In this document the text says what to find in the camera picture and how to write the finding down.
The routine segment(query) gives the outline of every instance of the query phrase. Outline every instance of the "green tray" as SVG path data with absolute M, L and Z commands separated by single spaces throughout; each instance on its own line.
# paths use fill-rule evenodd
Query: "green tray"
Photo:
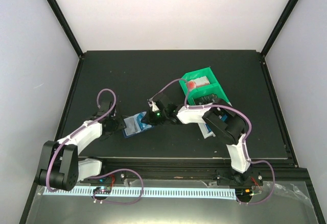
M 190 105 L 195 105 L 194 100 L 196 98 L 205 96 L 205 95 L 210 95 L 210 94 L 216 94 L 217 97 L 224 99 L 227 103 L 229 103 L 229 100 L 221 88 L 220 84 L 218 83 L 214 73 L 212 72 L 210 67 L 206 67 L 203 69 L 199 69 L 193 72 L 187 72 L 184 74 L 182 77 L 183 79 L 186 79 L 187 81 L 200 78 L 206 76 L 210 82 L 210 85 L 202 86 L 200 88 L 194 89 L 190 92 L 189 97 L 188 97 L 188 102 Z M 184 94 L 188 92 L 188 88 L 185 84 L 184 81 L 179 81 Z

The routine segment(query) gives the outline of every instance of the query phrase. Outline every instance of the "black table surface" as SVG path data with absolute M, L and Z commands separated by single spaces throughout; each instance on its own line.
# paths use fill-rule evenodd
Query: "black table surface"
M 256 51 L 88 51 L 63 129 L 70 134 L 97 110 L 103 88 L 115 91 L 121 113 L 131 116 L 148 109 L 147 99 L 186 72 L 211 67 L 233 107 L 252 122 L 247 139 L 253 159 L 285 159 L 287 154 Z M 165 92 L 183 103 L 178 83 Z M 112 100 L 103 93 L 101 99 Z M 157 126 L 125 139 L 118 131 L 99 138 L 80 156 L 121 158 L 229 158 L 214 137 L 204 139 L 197 124 Z

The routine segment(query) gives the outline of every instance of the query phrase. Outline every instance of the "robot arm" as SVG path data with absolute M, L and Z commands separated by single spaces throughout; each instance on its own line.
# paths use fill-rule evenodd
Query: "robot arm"
M 232 181 L 242 185 L 247 178 L 246 171 L 250 167 L 251 159 L 248 156 L 245 137 L 245 121 L 229 109 L 217 107 L 174 105 L 163 93 L 157 94 L 149 102 L 150 109 L 142 119 L 150 125 L 206 123 L 215 133 L 216 139 L 226 144 L 231 158 Z M 231 107 L 222 99 L 215 99 L 208 105 L 223 105 Z
M 77 130 L 58 141 L 48 141 L 43 145 L 35 176 L 37 184 L 45 186 L 49 162 L 55 150 L 67 140 L 68 142 L 63 146 L 52 167 L 50 186 L 70 191 L 78 181 L 100 174 L 102 167 L 100 160 L 87 158 L 78 161 L 78 155 L 100 136 L 111 135 L 115 131 L 126 127 L 123 118 L 118 115 L 117 107 L 105 118 L 93 122 L 108 111 L 110 105 L 111 103 L 102 103 L 99 112 L 92 116 L 90 120 L 85 121 Z

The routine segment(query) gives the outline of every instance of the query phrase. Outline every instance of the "black frame edge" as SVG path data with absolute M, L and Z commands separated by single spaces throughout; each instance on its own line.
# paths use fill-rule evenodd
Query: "black frame edge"
M 56 133 L 56 136 L 55 136 L 55 140 L 58 140 L 58 139 L 61 138 L 62 131 L 63 131 L 64 125 L 66 123 L 66 120 L 67 120 L 68 111 L 69 111 L 69 108 L 71 107 L 71 103 L 72 103 L 73 96 L 74 96 L 74 93 L 75 93 L 77 81 L 78 81 L 79 75 L 81 73 L 81 69 L 82 69 L 82 66 L 83 66 L 83 61 L 84 61 L 84 57 L 81 57 L 79 59 L 79 61 L 78 61 L 76 71 L 75 71 L 75 74 L 74 74 L 74 78 L 73 78 L 73 81 L 72 81 L 72 85 L 71 85 L 71 88 L 69 89 L 69 94 L 68 94 L 68 97 L 67 97 L 64 109 L 63 109 L 62 116 L 60 118 L 60 122 L 59 122 L 58 130 L 57 130 L 57 133 Z M 30 193 L 29 193 L 29 196 L 27 198 L 27 201 L 26 201 L 26 204 L 25 204 L 25 207 L 24 207 L 24 210 L 22 212 L 19 224 L 24 224 L 27 221 L 27 218 L 29 216 L 29 212 L 30 212 L 30 209 L 31 209 L 31 206 L 32 206 L 32 203 L 33 203 L 33 198 L 34 198 L 36 189 L 37 189 L 37 184 L 33 182 Z
M 21 214 L 19 224 L 25 224 L 26 221 L 27 221 L 27 218 L 29 216 L 29 213 L 30 213 L 30 210 L 31 210 L 31 207 L 32 207 L 32 203 L 33 203 L 33 199 L 34 199 L 36 189 L 37 189 L 37 184 L 33 182 L 30 193 L 29 193 L 29 195 L 27 197 L 27 200 L 26 200 L 26 204 L 24 206 L 24 210 L 23 210 L 23 212 Z
M 314 209 L 314 211 L 316 213 L 318 223 L 319 224 L 326 224 L 326 221 L 325 221 L 325 219 L 323 217 L 323 213 L 322 213 L 322 210 L 321 210 L 321 207 L 320 207 L 317 195 L 316 195 L 316 191 L 315 191 L 313 185 L 312 184 L 307 184 L 307 189 L 308 189 L 308 192 L 309 192 L 311 203 L 313 205 L 313 209 Z
M 64 109 L 63 109 L 63 112 L 62 112 L 62 115 L 61 115 L 61 118 L 60 118 L 58 130 L 57 130 L 57 133 L 56 133 L 56 136 L 55 136 L 55 141 L 59 140 L 62 137 L 62 132 L 63 132 L 63 129 L 64 129 L 65 124 L 66 124 L 69 109 L 71 108 L 72 100 L 73 100 L 75 90 L 76 90 L 76 86 L 77 86 L 77 82 L 78 82 L 78 78 L 80 76 L 80 73 L 81 73 L 81 70 L 82 70 L 82 67 L 83 67 L 83 62 L 84 62 L 84 56 L 81 57 L 79 59 L 79 61 L 78 61 L 76 71 L 75 71 L 75 74 L 74 74 L 74 77 L 73 77 L 72 85 L 71 85 L 71 88 L 69 89 L 66 104 L 64 106 Z
M 271 80 L 271 76 L 270 76 L 270 73 L 269 73 L 269 70 L 268 70 L 268 67 L 267 67 L 267 64 L 266 64 L 266 60 L 259 53 L 258 53 L 258 56 L 259 56 L 259 62 L 260 62 L 260 65 L 261 65 L 262 73 L 263 73 L 263 75 L 265 77 L 265 80 L 266 80 L 266 85 L 267 85 L 267 88 L 268 88 L 268 92 L 269 92 L 269 95 L 270 95 L 272 106 L 274 107 L 274 111 L 275 111 L 275 115 L 276 115 L 276 118 L 277 118 L 279 130 L 281 131 L 282 138 L 283 138 L 283 141 L 284 141 L 284 144 L 285 144 L 285 147 L 286 147 L 286 151 L 288 152 L 289 156 L 292 158 L 292 160 L 294 162 L 294 166 L 297 167 L 298 162 L 297 162 L 297 158 L 296 158 L 296 155 L 295 155 L 295 151 L 294 151 L 294 148 L 293 148 L 293 145 L 292 145 L 291 138 L 290 138 L 290 135 L 288 133 L 287 127 L 286 127 L 286 123 L 285 123 L 285 120 L 284 120 L 284 117 L 283 117 L 281 107 L 280 107 L 279 102 L 278 102 L 278 98 L 277 98 L 277 95 L 276 95 L 276 92 L 275 92 L 275 89 L 274 89 L 274 86 L 273 86 L 273 83 L 272 83 L 272 80 Z
M 54 14 L 56 15 L 60 25 L 62 26 L 67 38 L 69 39 L 69 41 L 71 42 L 76 54 L 78 57 L 82 57 L 83 56 L 83 51 L 80 48 L 71 28 L 68 25 L 68 22 L 66 21 L 66 18 L 64 17 L 58 3 L 56 0 L 47 0 L 52 11 L 54 12 Z
M 272 30 L 264 48 L 261 51 L 261 55 L 263 55 L 263 57 L 267 56 L 270 48 L 272 47 L 272 45 L 274 44 L 278 34 L 280 33 L 280 31 L 282 30 L 284 24 L 286 23 L 288 17 L 290 16 L 290 14 L 292 13 L 296 3 L 298 2 L 298 0 L 288 0 L 281 16 L 279 17 L 274 29 Z

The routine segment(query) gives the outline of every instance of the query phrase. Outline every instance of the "white backdrop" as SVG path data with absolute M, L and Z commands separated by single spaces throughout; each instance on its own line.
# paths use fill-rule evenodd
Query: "white backdrop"
M 327 219 L 327 0 L 299 0 L 266 58 L 300 167 Z
M 57 0 L 82 50 L 256 49 L 288 0 Z
M 46 0 L 0 0 L 0 36 L 0 223 L 12 224 L 55 139 L 78 57 Z

